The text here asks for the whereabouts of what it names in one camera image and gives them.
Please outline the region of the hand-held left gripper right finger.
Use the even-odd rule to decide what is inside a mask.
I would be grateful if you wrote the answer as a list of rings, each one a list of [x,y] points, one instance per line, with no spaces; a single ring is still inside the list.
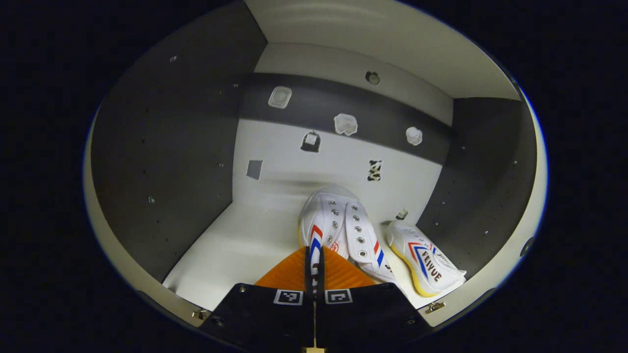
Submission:
[[[397,285],[366,285],[364,273],[328,248],[318,267],[315,342],[327,353],[414,351],[434,333]]]

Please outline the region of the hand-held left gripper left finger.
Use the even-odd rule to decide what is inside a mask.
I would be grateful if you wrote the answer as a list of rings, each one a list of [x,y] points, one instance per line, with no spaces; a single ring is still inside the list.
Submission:
[[[301,247],[256,283],[234,284],[200,331],[245,353],[302,353],[315,342],[309,265]]]

